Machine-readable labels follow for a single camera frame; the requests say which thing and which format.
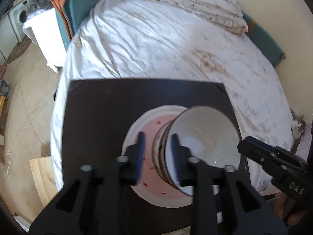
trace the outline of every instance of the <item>pillow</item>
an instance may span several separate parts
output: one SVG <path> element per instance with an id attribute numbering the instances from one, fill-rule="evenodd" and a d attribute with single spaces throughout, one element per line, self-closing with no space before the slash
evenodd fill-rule
<path id="1" fill-rule="evenodd" d="M 242 14 L 248 24 L 247 35 L 275 68 L 280 63 L 281 59 L 286 58 L 286 54 L 262 26 L 256 23 L 245 12 L 242 12 Z"/>
<path id="2" fill-rule="evenodd" d="M 57 21 L 65 49 L 99 0 L 50 0 L 56 9 Z"/>

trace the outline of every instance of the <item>stain on bedsheet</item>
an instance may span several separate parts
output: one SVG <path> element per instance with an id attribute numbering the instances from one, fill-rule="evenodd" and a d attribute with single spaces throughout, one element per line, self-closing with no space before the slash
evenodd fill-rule
<path id="1" fill-rule="evenodd" d="M 238 92 L 233 92 L 233 98 L 238 99 L 239 98 L 239 93 Z"/>
<path id="2" fill-rule="evenodd" d="M 199 59 L 200 66 L 208 69 L 209 72 L 218 72 L 218 73 L 226 72 L 223 62 L 218 56 L 208 51 L 204 51 L 200 49 L 192 50 L 191 54 L 195 56 L 197 59 Z"/>
<path id="3" fill-rule="evenodd" d="M 218 5 L 217 3 L 214 3 L 214 6 L 217 7 L 218 9 L 222 9 L 222 6 Z"/>
<path id="4" fill-rule="evenodd" d="M 76 48 L 78 49 L 81 49 L 83 44 L 81 42 L 81 39 L 80 39 L 80 33 L 76 34 L 73 39 L 72 39 L 72 42 L 74 43 L 74 45 L 76 46 Z"/>
<path id="5" fill-rule="evenodd" d="M 146 22 L 146 18 L 145 18 L 142 14 L 140 14 L 140 13 L 138 13 L 138 12 L 134 12 L 134 11 L 129 11 L 128 13 L 129 13 L 130 15 L 132 15 L 133 17 L 138 18 L 138 19 L 140 19 L 140 20 Z"/>

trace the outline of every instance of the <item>wooden board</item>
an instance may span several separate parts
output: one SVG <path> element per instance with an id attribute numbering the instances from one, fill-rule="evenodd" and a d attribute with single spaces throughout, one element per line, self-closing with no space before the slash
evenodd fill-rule
<path id="1" fill-rule="evenodd" d="M 32 177 L 38 191 L 43 206 L 48 203 L 57 194 L 58 190 L 55 185 L 54 171 L 51 156 L 29 160 L 32 169 Z"/>
<path id="2" fill-rule="evenodd" d="M 0 96 L 0 115 L 3 109 L 4 100 L 5 100 L 5 96 Z"/>

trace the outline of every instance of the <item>bed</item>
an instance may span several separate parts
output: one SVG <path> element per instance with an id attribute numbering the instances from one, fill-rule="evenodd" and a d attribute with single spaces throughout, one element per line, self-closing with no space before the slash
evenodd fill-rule
<path id="1" fill-rule="evenodd" d="M 166 78 L 225 85 L 242 138 L 290 150 L 292 115 L 271 63 L 252 43 L 237 0 L 100 0 L 73 37 L 51 118 L 51 156 L 63 186 L 62 129 L 71 80 Z M 251 184 L 276 192 L 249 160 Z"/>

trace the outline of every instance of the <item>dark tray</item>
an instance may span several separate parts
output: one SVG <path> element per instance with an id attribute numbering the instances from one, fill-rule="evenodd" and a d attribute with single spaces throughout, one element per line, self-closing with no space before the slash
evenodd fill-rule
<path id="1" fill-rule="evenodd" d="M 129 127 L 143 113 L 162 105 L 214 107 L 232 121 L 240 136 L 223 84 L 157 79 L 72 81 L 62 138 L 64 184 L 75 177 L 81 165 L 104 168 L 109 160 L 121 155 Z M 245 157 L 242 157 L 239 169 L 249 181 Z M 128 206 L 125 211 L 129 212 L 130 234 L 164 234 L 191 223 L 192 205 L 176 209 L 154 206 L 130 187 L 124 189 L 123 195 L 123 205 Z M 96 212 L 91 232 L 97 231 L 97 216 Z"/>

